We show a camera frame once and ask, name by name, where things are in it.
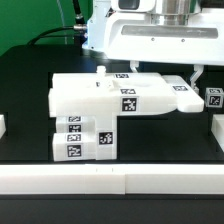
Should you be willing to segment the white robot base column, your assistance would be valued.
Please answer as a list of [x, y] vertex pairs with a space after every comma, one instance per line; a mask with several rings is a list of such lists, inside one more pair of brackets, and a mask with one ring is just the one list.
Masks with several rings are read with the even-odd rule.
[[93, 12], [87, 21], [87, 40], [82, 45], [85, 55], [104, 53], [105, 26], [110, 6], [110, 0], [93, 0]]

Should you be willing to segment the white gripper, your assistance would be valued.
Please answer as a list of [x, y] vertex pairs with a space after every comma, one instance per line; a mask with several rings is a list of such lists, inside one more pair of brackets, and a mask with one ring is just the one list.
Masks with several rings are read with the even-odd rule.
[[110, 59], [139, 62], [193, 64], [190, 86], [199, 93], [197, 80], [203, 65], [224, 65], [224, 9], [203, 9], [187, 25], [153, 25], [149, 14], [116, 12], [109, 17], [104, 52]]

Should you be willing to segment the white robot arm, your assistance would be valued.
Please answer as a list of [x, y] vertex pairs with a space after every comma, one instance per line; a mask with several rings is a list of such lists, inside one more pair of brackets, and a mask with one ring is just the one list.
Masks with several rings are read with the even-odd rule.
[[224, 8], [201, 0], [111, 0], [104, 53], [110, 59], [224, 66]]

